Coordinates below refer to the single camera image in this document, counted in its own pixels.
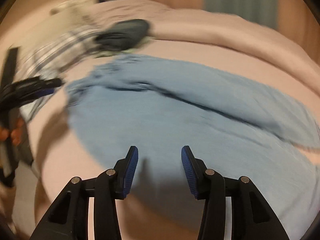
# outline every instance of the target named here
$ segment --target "blue towel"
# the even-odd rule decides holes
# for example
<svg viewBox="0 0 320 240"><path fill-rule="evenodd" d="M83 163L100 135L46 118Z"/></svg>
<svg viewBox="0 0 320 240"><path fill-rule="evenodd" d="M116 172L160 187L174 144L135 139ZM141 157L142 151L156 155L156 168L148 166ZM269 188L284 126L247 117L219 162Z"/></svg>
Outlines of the blue towel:
<svg viewBox="0 0 320 240"><path fill-rule="evenodd" d="M318 125L276 89L200 64L121 55L66 90L69 124L88 151L107 169L137 146L132 193L183 225L198 228L203 208L188 189L184 145L225 177L250 177L291 240L320 209L318 167L292 146L320 148Z"/></svg>

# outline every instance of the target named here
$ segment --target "finger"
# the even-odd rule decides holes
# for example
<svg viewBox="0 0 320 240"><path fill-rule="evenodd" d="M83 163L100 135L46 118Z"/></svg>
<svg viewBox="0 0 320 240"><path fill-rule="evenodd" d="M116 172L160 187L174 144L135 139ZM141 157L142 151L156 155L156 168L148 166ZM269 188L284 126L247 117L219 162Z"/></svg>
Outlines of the finger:
<svg viewBox="0 0 320 240"><path fill-rule="evenodd" d="M17 128L21 128L24 125L24 120L20 117L17 120Z"/></svg>
<svg viewBox="0 0 320 240"><path fill-rule="evenodd" d="M9 131L7 129L0 128L0 141L5 141L9 136Z"/></svg>
<svg viewBox="0 0 320 240"><path fill-rule="evenodd" d="M21 136L22 136L22 130L21 129L14 129L11 132L11 139L12 140L14 140L14 139L21 140Z"/></svg>
<svg viewBox="0 0 320 240"><path fill-rule="evenodd" d="M12 144L14 146L18 146L20 143L21 143L21 141L19 139L17 139L17 138L12 140Z"/></svg>

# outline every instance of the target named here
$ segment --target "dark gray cloth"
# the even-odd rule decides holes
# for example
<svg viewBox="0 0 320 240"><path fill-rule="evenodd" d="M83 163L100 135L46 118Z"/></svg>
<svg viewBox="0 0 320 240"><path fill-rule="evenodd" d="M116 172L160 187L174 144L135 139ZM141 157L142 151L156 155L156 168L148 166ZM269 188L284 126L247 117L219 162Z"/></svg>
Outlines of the dark gray cloth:
<svg viewBox="0 0 320 240"><path fill-rule="evenodd" d="M95 38L100 51L122 51L136 46L148 34L150 24L141 19L118 22Z"/></svg>

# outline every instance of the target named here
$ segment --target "black tool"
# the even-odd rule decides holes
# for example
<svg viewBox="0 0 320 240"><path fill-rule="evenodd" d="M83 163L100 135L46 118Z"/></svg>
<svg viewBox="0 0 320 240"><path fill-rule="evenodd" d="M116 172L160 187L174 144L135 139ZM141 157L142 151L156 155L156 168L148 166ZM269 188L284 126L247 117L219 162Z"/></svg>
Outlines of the black tool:
<svg viewBox="0 0 320 240"><path fill-rule="evenodd" d="M54 93L60 87L59 78L42 80L39 77L25 79L5 86L0 91L0 112L29 104L41 97Z"/></svg>
<svg viewBox="0 0 320 240"><path fill-rule="evenodd" d="M198 240L223 240L226 197L231 197L232 240L289 240L281 222L253 182L246 176L225 178L207 169L196 159L189 146L181 160L191 193L205 199Z"/></svg>
<svg viewBox="0 0 320 240"><path fill-rule="evenodd" d="M138 163L131 146L125 159L93 179L72 178L42 217L30 240L88 239L89 197L94 197L94 239L120 240L116 199L129 194Z"/></svg>
<svg viewBox="0 0 320 240"><path fill-rule="evenodd" d="M10 119L15 116L18 117L18 112L12 111L18 109L19 107L31 103L43 96L50 95L54 93L54 89L60 87L62 81L59 78L51 80L42 80L39 77L29 78L20 82L12 83L0 88L0 125L3 128L10 130L12 125L10 125ZM27 143L21 144L19 147L24 148L25 152L29 152L28 135ZM6 160L2 160L2 165L4 167L3 173L4 177L10 176L18 166L19 160L15 158L14 149L10 138L3 143L1 143L2 151L6 151L2 154ZM29 158L24 157L27 164L31 165L33 163L32 154L28 154Z"/></svg>

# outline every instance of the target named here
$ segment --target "pink bedsheet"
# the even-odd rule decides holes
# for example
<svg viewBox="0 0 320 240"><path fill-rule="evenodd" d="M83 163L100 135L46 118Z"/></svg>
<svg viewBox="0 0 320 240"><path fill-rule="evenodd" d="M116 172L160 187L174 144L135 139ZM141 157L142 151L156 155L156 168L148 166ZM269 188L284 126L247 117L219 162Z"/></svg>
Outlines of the pink bedsheet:
<svg viewBox="0 0 320 240"><path fill-rule="evenodd" d="M195 10L172 11L154 2L146 4L152 8L148 11L135 1L145 2L133 0L133 10L122 1L113 6L113 2L108 2L104 3L108 8L98 4L92 11L96 21L105 26L133 17L151 21L152 35L161 40L152 40L137 51L139 54L197 62L270 85L304 103L320 121L319 68L295 43L271 29L236 16ZM67 79L82 78L94 65L110 60L112 58L86 60L69 70ZM101 167L68 128L65 104L65 93L60 90L29 124L31 147L50 201L72 177L88 179L110 168ZM320 163L317 153L305 154L313 162ZM117 208L123 239L196 239L197 232L159 217L134 196L117 202ZM89 239L93 239L92 206Z"/></svg>

